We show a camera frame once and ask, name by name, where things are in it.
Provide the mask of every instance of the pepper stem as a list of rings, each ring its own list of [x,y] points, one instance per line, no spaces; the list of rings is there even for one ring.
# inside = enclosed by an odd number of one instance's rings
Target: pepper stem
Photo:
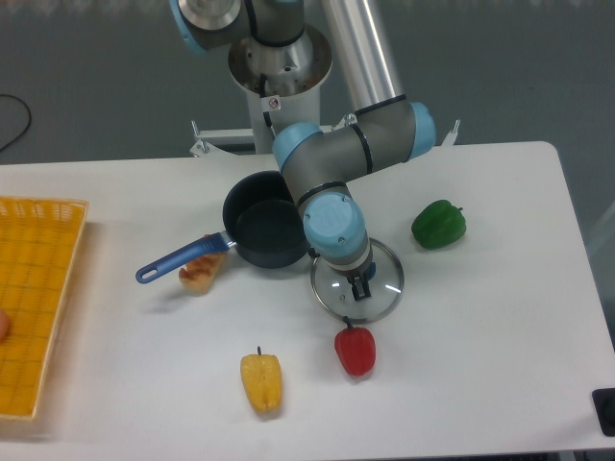
[[[344,323],[348,326],[348,329],[353,327],[353,324],[350,323],[350,319],[348,318],[347,315],[344,316],[344,318],[342,319],[344,321]]]

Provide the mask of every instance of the yellow basket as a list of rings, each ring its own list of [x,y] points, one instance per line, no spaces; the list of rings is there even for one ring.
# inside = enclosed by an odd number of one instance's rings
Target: yellow basket
[[[0,197],[0,418],[32,419],[88,203]]]

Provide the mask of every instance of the yellow bell pepper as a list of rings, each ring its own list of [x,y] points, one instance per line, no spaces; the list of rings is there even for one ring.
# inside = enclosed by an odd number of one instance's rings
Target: yellow bell pepper
[[[258,413],[276,410],[282,403],[282,369],[275,355],[260,353],[241,359],[241,381],[252,408]]]

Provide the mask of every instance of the red bell pepper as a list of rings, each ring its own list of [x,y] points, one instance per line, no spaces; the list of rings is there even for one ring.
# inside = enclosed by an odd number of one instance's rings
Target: red bell pepper
[[[363,376],[376,363],[376,342],[367,328],[356,328],[344,317],[348,326],[335,336],[335,351],[344,370],[351,376]]]

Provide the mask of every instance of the green bell pepper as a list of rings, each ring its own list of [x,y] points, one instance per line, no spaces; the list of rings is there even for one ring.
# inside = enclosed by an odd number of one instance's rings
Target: green bell pepper
[[[412,234],[423,248],[435,250],[456,242],[466,231],[463,208],[448,200],[438,200],[426,207],[412,223]]]

